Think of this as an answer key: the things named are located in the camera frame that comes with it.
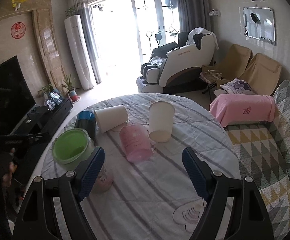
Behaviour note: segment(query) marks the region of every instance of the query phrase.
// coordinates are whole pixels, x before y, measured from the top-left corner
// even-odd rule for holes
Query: white paper cup
[[[149,107],[149,138],[167,142],[172,136],[175,109],[172,104],[158,101]]]
[[[125,106],[112,106],[94,110],[94,115],[101,133],[105,133],[128,121],[128,113]]]

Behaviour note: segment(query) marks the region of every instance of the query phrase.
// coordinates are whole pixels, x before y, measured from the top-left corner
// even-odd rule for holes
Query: whiteboard
[[[245,35],[247,37],[276,45],[275,18],[273,9],[262,7],[245,7],[243,8],[243,13]],[[258,22],[254,22],[251,17],[252,13],[254,13],[259,19]]]

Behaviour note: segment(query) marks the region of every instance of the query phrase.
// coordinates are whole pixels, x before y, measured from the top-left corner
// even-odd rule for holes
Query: television
[[[0,135],[10,134],[34,105],[18,58],[14,56],[0,65]]]

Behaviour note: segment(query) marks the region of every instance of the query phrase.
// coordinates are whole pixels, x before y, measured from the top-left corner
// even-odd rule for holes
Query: flower pot
[[[18,9],[21,7],[21,3],[19,2],[18,5],[14,8],[15,11],[18,11]]]
[[[75,101],[78,100],[78,97],[77,97],[77,94],[76,94],[76,91],[75,90],[69,91],[68,92],[68,95],[72,99],[73,102],[75,102]]]

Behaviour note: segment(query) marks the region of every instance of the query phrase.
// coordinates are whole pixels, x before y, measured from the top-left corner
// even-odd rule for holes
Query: gray curtain
[[[91,60],[94,76],[97,83],[100,83],[101,75],[98,69],[97,61],[99,59],[97,45],[95,42],[94,31],[92,27],[92,15],[90,8],[88,7],[87,0],[70,0],[71,6],[77,10],[78,14],[81,16],[83,33],[85,37],[85,42],[87,46],[87,51],[89,58]]]
[[[181,32],[190,32],[195,28],[211,30],[211,19],[208,13],[208,0],[177,0],[180,14]]]

